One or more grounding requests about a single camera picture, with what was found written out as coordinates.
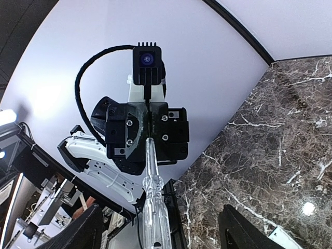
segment camera lens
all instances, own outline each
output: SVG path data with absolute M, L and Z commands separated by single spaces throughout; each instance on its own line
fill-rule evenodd
M 154 62 L 154 56 L 150 53 L 145 53 L 141 56 L 141 63 L 144 66 L 150 66 Z

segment black camera housing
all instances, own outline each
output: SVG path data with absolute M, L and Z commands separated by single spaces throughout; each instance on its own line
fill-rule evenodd
M 164 65 L 161 60 L 161 48 L 157 43 L 142 45 L 139 43 L 133 49 L 133 79 L 134 84 L 144 86 L 144 99 L 151 99 L 151 85 L 161 84 L 164 75 Z

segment black cable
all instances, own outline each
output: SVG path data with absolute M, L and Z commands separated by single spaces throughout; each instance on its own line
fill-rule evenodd
M 97 53 L 96 55 L 94 55 L 93 57 L 91 57 L 86 63 L 84 63 L 84 65 L 81 67 L 81 69 L 79 70 L 77 76 L 76 76 L 76 80 L 75 80 L 75 99 L 76 99 L 76 104 L 79 110 L 79 113 L 81 114 L 81 117 L 85 123 L 85 125 L 88 127 L 89 131 L 91 132 L 92 135 L 94 135 L 94 137 L 97 139 L 97 141 L 99 143 L 101 143 L 104 147 L 106 147 L 105 141 L 101 138 L 101 136 L 97 133 L 97 131 L 93 128 L 87 113 L 84 110 L 83 104 L 82 104 L 82 99 L 80 97 L 80 88 L 79 88 L 79 84 L 80 81 L 82 79 L 83 73 L 88 69 L 88 67 L 95 62 L 97 59 L 99 59 L 100 57 L 108 54 L 108 53 L 112 53 L 115 51 L 120 51 L 120 50 L 128 50 L 128 49 L 133 49 L 135 46 L 132 45 L 122 45 L 122 46 L 116 46 L 116 47 L 111 47 L 111 48 L 107 48 L 99 53 Z
M 140 219 L 139 219 L 139 213 L 137 211 L 137 207 L 135 207 L 135 211 L 136 211 L 136 218 L 137 218 L 137 235 L 139 237 L 140 247 L 141 247 L 141 249 L 143 249 L 142 242 L 141 242 L 141 236 L 140 236 Z
M 31 132 L 31 130 L 30 130 L 30 127 L 27 125 L 26 122 L 20 122 L 20 123 L 19 123 L 19 126 L 22 126 L 22 125 L 24 125 L 24 126 L 26 127 L 27 132 L 28 132 L 28 134 L 29 134 L 29 137 L 30 137 L 31 140 L 34 142 L 35 140 L 33 139 L 32 132 Z

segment marble wall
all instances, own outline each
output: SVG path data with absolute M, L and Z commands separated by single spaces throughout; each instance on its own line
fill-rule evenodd
M 188 248 L 220 248 L 224 204 L 266 235 L 279 225 L 303 248 L 332 248 L 331 68 L 332 57 L 271 65 L 176 183 Z

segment screw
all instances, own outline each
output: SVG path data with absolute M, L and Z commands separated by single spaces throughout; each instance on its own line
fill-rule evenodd
M 161 120 L 164 121 L 164 122 L 166 122 L 168 120 L 168 116 L 167 115 L 163 115 L 161 117 Z
M 182 147 L 182 148 L 180 149 L 180 151 L 181 151 L 181 153 L 186 153 L 186 152 L 187 152 L 187 148 L 186 148 L 186 147 Z
M 133 144 L 133 141 L 132 141 L 131 139 L 128 139 L 128 140 L 127 140 L 127 145 L 130 146 L 130 145 L 132 145 L 132 144 Z
M 168 135 L 166 135 L 166 134 L 163 135 L 161 139 L 163 139 L 164 141 L 167 141 L 168 140 Z
M 133 121 L 131 121 L 131 120 L 127 120 L 126 125 L 128 125 L 128 126 L 132 126 L 132 125 L 133 125 Z

